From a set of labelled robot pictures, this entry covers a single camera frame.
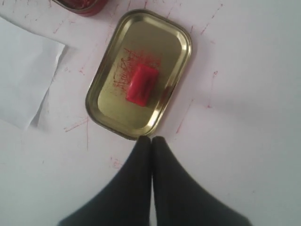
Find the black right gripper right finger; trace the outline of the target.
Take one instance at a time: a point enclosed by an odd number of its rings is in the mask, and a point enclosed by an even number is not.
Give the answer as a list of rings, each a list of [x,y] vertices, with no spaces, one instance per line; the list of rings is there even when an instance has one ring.
[[[152,140],[153,188],[159,226],[249,226],[251,222],[203,189],[163,137]]]

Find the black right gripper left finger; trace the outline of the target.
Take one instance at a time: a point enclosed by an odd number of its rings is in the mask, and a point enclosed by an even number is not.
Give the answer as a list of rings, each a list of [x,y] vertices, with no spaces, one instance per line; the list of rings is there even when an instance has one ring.
[[[147,226],[151,205],[151,139],[139,137],[127,161],[93,199],[61,226]]]

